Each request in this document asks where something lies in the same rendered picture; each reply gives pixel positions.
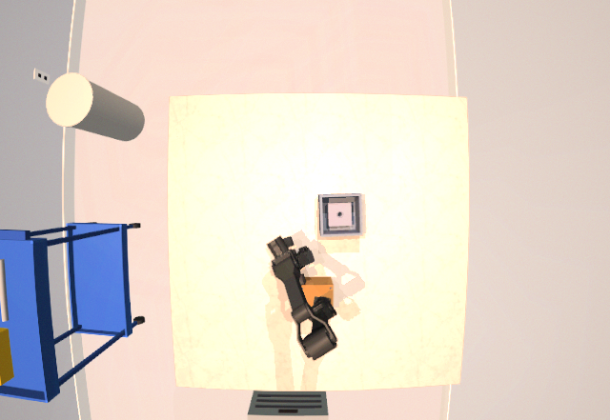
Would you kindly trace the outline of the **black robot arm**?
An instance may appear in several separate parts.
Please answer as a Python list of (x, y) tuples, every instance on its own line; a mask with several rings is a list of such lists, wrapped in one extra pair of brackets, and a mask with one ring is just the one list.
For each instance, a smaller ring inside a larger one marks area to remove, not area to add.
[[(299, 282), (300, 269), (313, 263), (314, 255), (306, 246), (294, 254), (281, 236), (266, 246), (274, 256), (271, 260), (274, 277), (284, 284), (292, 310), (290, 314), (296, 324), (296, 340), (306, 356), (315, 361), (337, 346), (337, 337), (328, 323), (337, 313), (329, 297), (315, 297), (314, 305), (310, 306)], [(313, 322), (312, 331), (302, 339), (300, 323), (308, 319)]]

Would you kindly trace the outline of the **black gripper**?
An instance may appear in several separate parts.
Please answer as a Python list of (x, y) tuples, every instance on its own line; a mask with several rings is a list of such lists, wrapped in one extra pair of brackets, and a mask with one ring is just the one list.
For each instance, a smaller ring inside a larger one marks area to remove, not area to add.
[[(286, 244), (286, 246), (287, 246), (288, 248), (290, 248), (290, 247), (293, 247), (293, 246), (294, 246), (294, 242), (293, 242), (293, 239), (292, 239), (292, 237), (291, 237), (291, 236), (286, 237), (286, 238), (283, 238), (283, 241), (285, 242), (285, 244)], [(296, 251), (295, 251), (295, 250), (292, 250), (292, 249), (291, 249), (291, 251), (292, 251), (294, 254), (296, 254)], [(295, 255), (295, 258), (296, 258), (296, 255)], [(296, 258), (296, 260), (297, 260), (297, 258)], [(298, 260), (297, 260), (297, 262), (298, 262)], [(299, 264), (299, 262), (298, 262), (298, 264)], [(304, 284), (306, 283), (305, 276), (304, 276), (304, 274), (303, 274), (303, 273), (300, 275), (299, 282), (300, 282), (300, 284), (301, 284), (301, 285), (304, 285)]]

